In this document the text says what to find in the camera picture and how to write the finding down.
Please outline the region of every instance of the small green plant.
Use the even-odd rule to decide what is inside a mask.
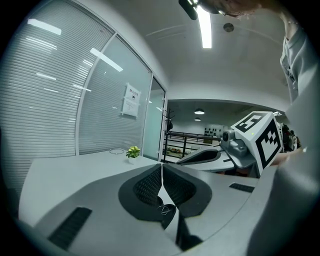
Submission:
[[[140,148],[137,146],[132,146],[128,149],[126,157],[128,158],[137,158],[140,155]]]

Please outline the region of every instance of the glass door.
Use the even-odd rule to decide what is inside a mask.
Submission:
[[[144,127],[143,156],[156,161],[159,155],[165,94],[160,84],[153,79]]]

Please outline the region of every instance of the paper sign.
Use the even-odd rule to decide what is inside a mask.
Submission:
[[[122,114],[137,117],[141,92],[131,86],[128,82],[126,85]]]

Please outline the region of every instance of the window blind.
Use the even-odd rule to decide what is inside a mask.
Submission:
[[[105,57],[98,61],[80,114],[80,154],[142,147],[152,73],[118,37],[103,55],[122,70],[110,61],[107,63]],[[137,117],[121,114],[127,84],[141,92]]]
[[[113,32],[72,2],[53,0],[14,35],[0,70],[1,165],[18,194],[35,158],[75,155],[82,87]]]

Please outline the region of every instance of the potted plant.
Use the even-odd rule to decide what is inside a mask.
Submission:
[[[139,155],[140,148],[137,146],[131,146],[125,156],[129,158],[129,163],[135,164]]]

